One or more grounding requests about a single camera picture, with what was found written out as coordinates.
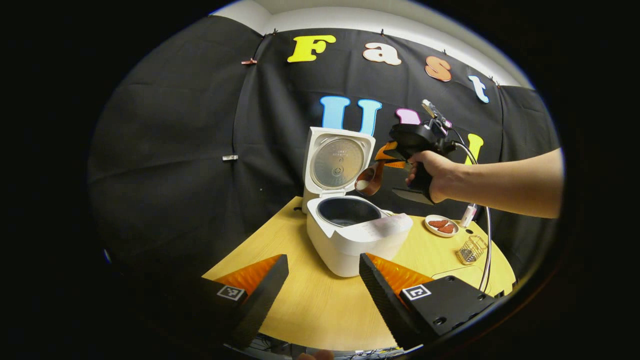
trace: wooden table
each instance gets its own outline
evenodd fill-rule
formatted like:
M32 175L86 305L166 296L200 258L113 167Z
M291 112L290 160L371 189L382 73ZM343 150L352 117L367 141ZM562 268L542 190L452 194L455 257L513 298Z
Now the wooden table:
M295 197L258 231L203 275L217 279L257 261L287 254L289 276L284 282L260 332L298 345L328 350L370 350L396 346L367 288L359 276L333 274L307 235L307 216L295 207ZM424 217L412 217L414 225L394 262L434 279L454 275L478 287L486 252L473 264L462 265L455 250L469 234L452 238L429 232ZM467 229L486 240L486 233L472 222ZM487 293L512 291L515 276L498 246L493 244Z

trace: brown scoop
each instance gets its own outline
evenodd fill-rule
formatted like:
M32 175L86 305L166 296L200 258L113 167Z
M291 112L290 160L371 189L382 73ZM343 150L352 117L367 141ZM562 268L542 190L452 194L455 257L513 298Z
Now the brown scoop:
M371 196L380 190L382 185L382 173L386 159L380 159L375 164L364 169L356 180L356 191L365 196Z

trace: plate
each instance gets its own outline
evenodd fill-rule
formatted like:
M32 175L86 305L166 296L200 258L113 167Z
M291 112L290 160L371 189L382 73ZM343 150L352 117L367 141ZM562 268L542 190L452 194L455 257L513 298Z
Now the plate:
M443 233L441 231L438 230L437 227L433 227L431 225L429 225L430 221L441 221L441 220L446 220L448 221L447 225L453 224L453 233L451 234L447 234L447 233ZM458 231L460 231L460 227L458 227L458 225L451 221L451 219L449 218L445 218L445 217L441 217L440 215L429 215L426 218L424 218L424 225L427 226L427 229L429 229L432 233L441 236L443 238L450 238L452 236L455 236Z

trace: inner pot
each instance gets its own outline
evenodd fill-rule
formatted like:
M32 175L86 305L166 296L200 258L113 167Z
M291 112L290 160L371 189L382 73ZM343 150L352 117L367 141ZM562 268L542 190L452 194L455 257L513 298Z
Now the inner pot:
M320 217L327 222L340 227L351 226L382 217L382 214L375 206L352 197L331 197L322 200L318 204L317 211Z

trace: metal basket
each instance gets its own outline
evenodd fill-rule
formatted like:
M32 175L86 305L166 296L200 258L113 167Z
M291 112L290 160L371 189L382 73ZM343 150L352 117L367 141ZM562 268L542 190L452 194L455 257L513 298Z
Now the metal basket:
M478 235L471 235L462 248L456 251L456 255L461 263L471 265L484 254L485 250L486 242Z

